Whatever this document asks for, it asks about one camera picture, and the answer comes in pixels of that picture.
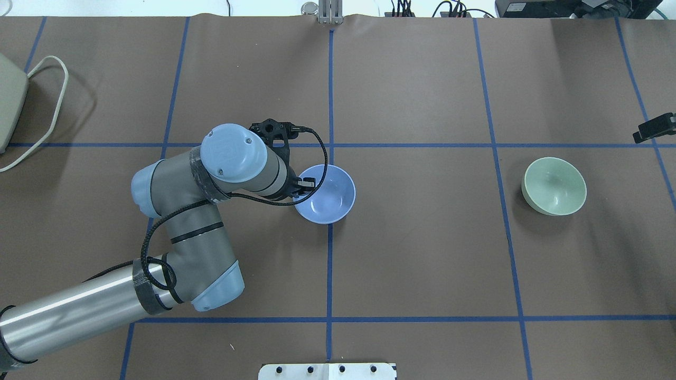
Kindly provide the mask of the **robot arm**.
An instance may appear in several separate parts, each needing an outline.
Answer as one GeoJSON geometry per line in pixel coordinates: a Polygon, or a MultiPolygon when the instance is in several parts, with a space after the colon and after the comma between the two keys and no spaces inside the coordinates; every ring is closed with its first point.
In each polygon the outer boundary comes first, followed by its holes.
{"type": "Polygon", "coordinates": [[[152,219],[135,258],[69,289],[2,309],[2,375],[179,305],[208,312],[245,284],[219,205],[294,206],[324,183],[328,149],[311,127],[266,119],[213,127],[200,144],[138,171],[131,192],[152,219]]]}

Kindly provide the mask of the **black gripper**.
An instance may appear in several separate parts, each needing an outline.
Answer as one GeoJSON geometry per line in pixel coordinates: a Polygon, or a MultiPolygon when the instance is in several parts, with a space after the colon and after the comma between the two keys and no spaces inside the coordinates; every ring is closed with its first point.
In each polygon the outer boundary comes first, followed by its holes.
{"type": "Polygon", "coordinates": [[[297,199],[300,193],[313,192],[316,188],[316,178],[299,178],[296,175],[287,175],[285,182],[285,197],[297,199]]]}

